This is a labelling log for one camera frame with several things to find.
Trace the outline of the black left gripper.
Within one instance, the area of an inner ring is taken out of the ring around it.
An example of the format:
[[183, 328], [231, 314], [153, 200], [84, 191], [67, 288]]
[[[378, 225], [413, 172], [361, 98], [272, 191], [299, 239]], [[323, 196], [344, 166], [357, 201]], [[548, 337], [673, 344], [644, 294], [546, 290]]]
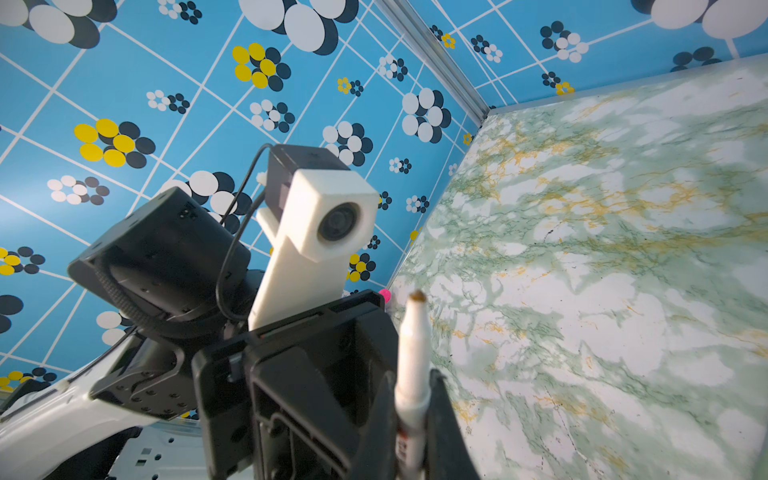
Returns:
[[346, 479], [397, 350], [371, 290], [202, 349], [192, 372], [208, 476]]

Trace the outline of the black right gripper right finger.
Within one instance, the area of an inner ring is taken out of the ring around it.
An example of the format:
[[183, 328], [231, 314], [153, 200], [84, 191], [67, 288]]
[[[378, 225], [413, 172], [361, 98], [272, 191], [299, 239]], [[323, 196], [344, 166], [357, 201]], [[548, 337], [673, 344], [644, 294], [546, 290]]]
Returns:
[[425, 478], [479, 480], [451, 404], [445, 376], [432, 369], [429, 385], [431, 398], [426, 423]]

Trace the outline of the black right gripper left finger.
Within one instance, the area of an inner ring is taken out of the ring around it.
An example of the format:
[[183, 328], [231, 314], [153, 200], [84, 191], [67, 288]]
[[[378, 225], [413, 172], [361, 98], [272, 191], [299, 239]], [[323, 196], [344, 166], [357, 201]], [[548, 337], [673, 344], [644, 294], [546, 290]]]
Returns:
[[347, 472], [347, 480], [396, 478], [398, 416], [394, 404], [395, 383], [393, 372], [387, 372], [382, 377], [357, 453]]

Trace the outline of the white marker pen yellow end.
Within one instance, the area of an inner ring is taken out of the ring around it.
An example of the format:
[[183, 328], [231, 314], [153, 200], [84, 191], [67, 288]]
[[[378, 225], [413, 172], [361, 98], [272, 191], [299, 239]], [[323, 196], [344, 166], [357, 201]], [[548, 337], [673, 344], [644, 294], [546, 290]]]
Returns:
[[426, 449], [427, 410], [431, 399], [431, 322], [426, 295], [413, 291], [400, 325], [394, 391], [398, 430], [395, 453], [398, 479], [420, 479]]

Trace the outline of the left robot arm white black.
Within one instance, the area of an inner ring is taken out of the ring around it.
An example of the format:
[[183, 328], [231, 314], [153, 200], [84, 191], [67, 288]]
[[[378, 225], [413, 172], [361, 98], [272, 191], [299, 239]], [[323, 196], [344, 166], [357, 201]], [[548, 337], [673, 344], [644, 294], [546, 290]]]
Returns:
[[291, 199], [265, 270], [172, 189], [82, 253], [70, 276], [129, 319], [106, 353], [58, 383], [25, 386], [1, 416], [5, 479], [94, 469], [88, 450], [190, 410], [206, 474], [389, 479], [396, 330], [381, 295], [344, 296], [370, 236], [373, 194]]

